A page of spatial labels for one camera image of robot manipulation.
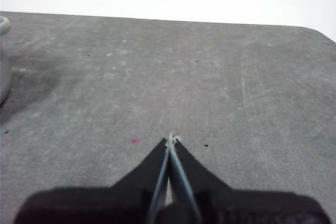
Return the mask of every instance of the gray table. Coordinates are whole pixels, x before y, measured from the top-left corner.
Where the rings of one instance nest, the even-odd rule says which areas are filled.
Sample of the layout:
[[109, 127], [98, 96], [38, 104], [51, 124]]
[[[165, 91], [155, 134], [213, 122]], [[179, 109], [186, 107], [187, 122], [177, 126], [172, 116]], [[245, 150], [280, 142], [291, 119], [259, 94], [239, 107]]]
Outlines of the gray table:
[[336, 221], [336, 44], [323, 34], [2, 15], [13, 66], [1, 110], [4, 224], [38, 190], [112, 185], [171, 131], [232, 187], [310, 195]]

